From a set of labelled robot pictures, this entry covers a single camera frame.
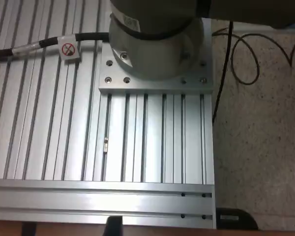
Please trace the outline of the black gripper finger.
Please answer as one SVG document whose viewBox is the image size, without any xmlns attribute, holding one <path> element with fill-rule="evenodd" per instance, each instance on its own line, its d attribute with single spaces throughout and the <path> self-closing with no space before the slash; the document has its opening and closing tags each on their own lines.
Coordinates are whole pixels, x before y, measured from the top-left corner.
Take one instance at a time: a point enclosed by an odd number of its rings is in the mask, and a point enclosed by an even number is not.
<svg viewBox="0 0 295 236">
<path fill-rule="evenodd" d="M 123 217 L 109 216 L 105 225 L 105 236 L 123 236 Z"/>
</svg>

